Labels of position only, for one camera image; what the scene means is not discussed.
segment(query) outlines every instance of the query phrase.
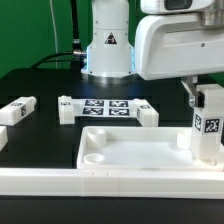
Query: green wall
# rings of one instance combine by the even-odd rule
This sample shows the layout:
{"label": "green wall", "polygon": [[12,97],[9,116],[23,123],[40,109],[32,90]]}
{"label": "green wall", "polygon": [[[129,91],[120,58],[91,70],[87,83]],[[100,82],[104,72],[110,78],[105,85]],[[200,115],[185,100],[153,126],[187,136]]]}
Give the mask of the green wall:
{"label": "green wall", "polygon": [[[53,0],[53,5],[59,51],[71,50],[70,1]],[[39,59],[54,53],[49,0],[0,1],[0,77],[15,68],[30,67]]]}

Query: white platform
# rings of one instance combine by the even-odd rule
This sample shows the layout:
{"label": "white platform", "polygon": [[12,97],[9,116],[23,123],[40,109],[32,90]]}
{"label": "white platform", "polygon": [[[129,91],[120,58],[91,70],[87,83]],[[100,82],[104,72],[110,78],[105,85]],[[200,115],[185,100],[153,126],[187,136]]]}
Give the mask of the white platform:
{"label": "white platform", "polygon": [[[104,154],[105,162],[107,155],[112,158],[108,164],[102,162],[88,168],[83,164],[85,153],[89,153],[88,150],[104,153],[107,149],[86,147],[86,133],[90,128],[94,127],[84,129],[80,144],[78,166],[83,169],[1,168],[0,195],[224,199],[223,164],[212,166],[193,160],[191,163],[190,151],[180,150],[174,144],[182,128],[128,128],[127,131],[123,127],[95,127],[106,131],[97,132],[100,138],[106,136],[105,146],[108,144],[110,149]],[[156,147],[151,148],[149,140],[153,140]]]}

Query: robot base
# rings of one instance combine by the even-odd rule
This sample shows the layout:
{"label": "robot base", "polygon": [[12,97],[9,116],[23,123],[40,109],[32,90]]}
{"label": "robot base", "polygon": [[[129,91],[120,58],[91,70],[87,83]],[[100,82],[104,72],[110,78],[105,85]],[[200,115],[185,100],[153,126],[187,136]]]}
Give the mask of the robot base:
{"label": "robot base", "polygon": [[88,80],[91,82],[102,83],[102,84],[119,84],[132,80],[141,79],[140,76],[136,73],[131,73],[127,76],[122,77],[103,77],[103,76],[95,76],[91,74],[83,73],[81,74],[81,78],[84,80]]}

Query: white block with marker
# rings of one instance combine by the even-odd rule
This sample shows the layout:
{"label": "white block with marker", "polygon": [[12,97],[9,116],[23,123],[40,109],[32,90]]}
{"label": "white block with marker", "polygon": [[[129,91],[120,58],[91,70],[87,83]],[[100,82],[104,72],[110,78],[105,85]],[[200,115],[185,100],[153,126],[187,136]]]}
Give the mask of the white block with marker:
{"label": "white block with marker", "polygon": [[0,124],[14,126],[34,111],[35,97],[20,97],[0,110]]}

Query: white plastic block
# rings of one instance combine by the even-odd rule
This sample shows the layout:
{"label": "white plastic block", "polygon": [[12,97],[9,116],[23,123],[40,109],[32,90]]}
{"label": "white plastic block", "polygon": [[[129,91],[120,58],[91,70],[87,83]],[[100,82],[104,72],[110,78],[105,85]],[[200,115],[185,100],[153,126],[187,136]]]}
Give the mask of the white plastic block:
{"label": "white plastic block", "polygon": [[75,112],[71,97],[58,97],[58,111],[60,124],[75,124]]}
{"label": "white plastic block", "polygon": [[34,111],[36,98],[20,97],[0,110],[0,124],[13,126]]}
{"label": "white plastic block", "polygon": [[120,197],[224,198],[222,172],[121,171]]}
{"label": "white plastic block", "polygon": [[82,196],[118,197],[119,171],[80,170],[82,172]]}
{"label": "white plastic block", "polygon": [[81,175],[74,169],[0,168],[0,195],[82,196]]}
{"label": "white plastic block", "polygon": [[205,105],[194,109],[191,150],[197,159],[216,159],[223,129],[224,89],[217,84],[199,85],[197,91],[205,95]]}
{"label": "white plastic block", "polygon": [[0,126],[0,151],[8,142],[6,127]]}
{"label": "white plastic block", "polygon": [[137,119],[143,127],[158,127],[159,114],[146,100],[134,100]]}

